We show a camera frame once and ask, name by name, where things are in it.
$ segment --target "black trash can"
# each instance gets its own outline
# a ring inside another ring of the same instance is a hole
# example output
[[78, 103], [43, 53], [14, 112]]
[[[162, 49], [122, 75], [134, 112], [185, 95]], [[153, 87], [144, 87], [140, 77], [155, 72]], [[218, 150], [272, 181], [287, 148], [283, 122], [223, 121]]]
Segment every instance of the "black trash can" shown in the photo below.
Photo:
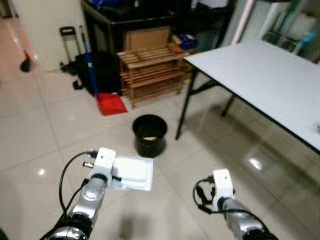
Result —
[[161, 117], [142, 115], [134, 120], [132, 130], [135, 135], [135, 148], [140, 156], [154, 158], [166, 148], [164, 136], [168, 128]]

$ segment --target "table leg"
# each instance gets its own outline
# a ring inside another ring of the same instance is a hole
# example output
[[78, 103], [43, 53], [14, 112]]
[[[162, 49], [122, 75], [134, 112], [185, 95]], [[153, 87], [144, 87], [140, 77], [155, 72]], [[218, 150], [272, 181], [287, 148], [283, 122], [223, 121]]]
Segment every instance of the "table leg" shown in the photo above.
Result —
[[198, 73], [197, 69], [193, 68], [192, 73], [191, 73], [191, 79], [190, 79], [189, 86], [188, 86], [188, 91], [186, 93], [183, 109], [182, 109], [182, 112], [181, 112], [181, 115], [180, 115], [179, 125], [178, 125], [178, 128], [176, 130], [175, 140], [178, 140], [179, 137], [180, 137], [180, 134], [181, 134], [181, 127], [182, 127], [182, 125], [184, 123], [184, 120], [185, 120], [185, 115], [186, 115], [189, 99], [190, 99], [190, 97], [192, 95], [192, 90], [193, 90], [193, 87], [194, 87], [194, 83], [195, 83], [195, 79], [196, 79], [197, 73]]
[[234, 94], [232, 94], [232, 96], [230, 97], [229, 101], [227, 102], [224, 110], [223, 110], [222, 113], [221, 113], [221, 116], [222, 116], [222, 117], [225, 117], [225, 116], [227, 115], [229, 108], [231, 107], [232, 103], [233, 103], [234, 100], [235, 100], [235, 97], [236, 97], [236, 96], [235, 96]]

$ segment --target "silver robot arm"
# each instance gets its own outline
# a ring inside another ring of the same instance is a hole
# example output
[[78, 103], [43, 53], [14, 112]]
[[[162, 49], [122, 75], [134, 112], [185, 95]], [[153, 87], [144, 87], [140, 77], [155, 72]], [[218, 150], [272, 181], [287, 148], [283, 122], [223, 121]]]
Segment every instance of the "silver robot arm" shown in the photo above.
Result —
[[[199, 186], [200, 182], [214, 184], [212, 200], [206, 199]], [[197, 203], [195, 192], [201, 198], [202, 204]], [[198, 181], [193, 189], [193, 199], [198, 208], [206, 213], [223, 214], [236, 240], [278, 240], [257, 216], [235, 199], [230, 172], [226, 168], [214, 170], [212, 176]]]
[[78, 202], [59, 221], [48, 240], [87, 240], [98, 218], [107, 188], [150, 191], [153, 179], [153, 159], [116, 157], [116, 152], [100, 148], [91, 167], [88, 183], [81, 189]]

